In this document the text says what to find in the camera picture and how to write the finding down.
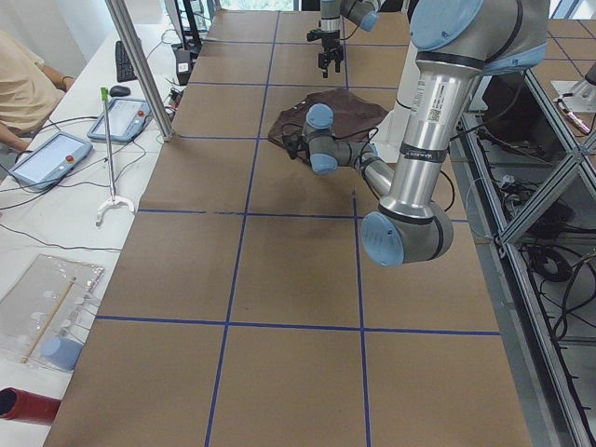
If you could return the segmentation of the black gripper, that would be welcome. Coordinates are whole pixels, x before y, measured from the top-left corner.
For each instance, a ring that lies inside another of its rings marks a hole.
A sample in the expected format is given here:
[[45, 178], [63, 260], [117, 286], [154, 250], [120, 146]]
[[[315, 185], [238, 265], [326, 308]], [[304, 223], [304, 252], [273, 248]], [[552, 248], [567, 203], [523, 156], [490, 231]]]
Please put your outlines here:
[[344, 50], [340, 42], [340, 31], [323, 31], [318, 30], [321, 39], [322, 50], [318, 54], [318, 68], [320, 69], [324, 78], [328, 77], [328, 59], [332, 59], [334, 63], [334, 71], [339, 74], [342, 69], [344, 61]]
[[298, 149], [296, 151], [297, 157], [302, 161], [310, 160], [310, 152], [308, 142], [305, 140], [305, 136], [300, 134], [298, 136]]

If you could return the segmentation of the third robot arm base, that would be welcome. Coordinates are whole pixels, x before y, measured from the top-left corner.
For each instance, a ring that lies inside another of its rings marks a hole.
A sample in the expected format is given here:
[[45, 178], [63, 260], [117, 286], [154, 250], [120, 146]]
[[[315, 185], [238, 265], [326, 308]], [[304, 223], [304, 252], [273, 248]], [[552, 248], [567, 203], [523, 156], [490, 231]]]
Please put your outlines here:
[[557, 100], [562, 100], [564, 107], [575, 113], [595, 112], [595, 64], [583, 77], [576, 81], [553, 80]]

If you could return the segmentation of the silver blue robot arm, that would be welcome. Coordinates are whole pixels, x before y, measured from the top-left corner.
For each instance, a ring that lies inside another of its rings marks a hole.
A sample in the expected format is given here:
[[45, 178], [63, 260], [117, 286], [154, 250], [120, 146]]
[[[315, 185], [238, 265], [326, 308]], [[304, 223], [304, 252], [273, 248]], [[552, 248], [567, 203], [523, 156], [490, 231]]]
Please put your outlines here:
[[543, 60], [548, 20], [546, 1], [417, 2], [410, 37], [419, 76], [395, 167], [373, 143], [338, 138], [329, 106], [309, 108], [301, 143], [312, 170], [350, 167], [379, 197], [361, 225], [364, 250], [377, 264], [430, 261], [450, 248], [453, 226], [432, 195], [456, 124], [483, 76]]
[[347, 19], [358, 28], [369, 32], [378, 21], [383, 1], [340, 1], [320, 2], [319, 27], [311, 30], [306, 37], [308, 42], [320, 40], [322, 50], [318, 54], [318, 68], [322, 76], [329, 76], [329, 66], [334, 64], [334, 71], [341, 71], [344, 50], [340, 43], [341, 18]]

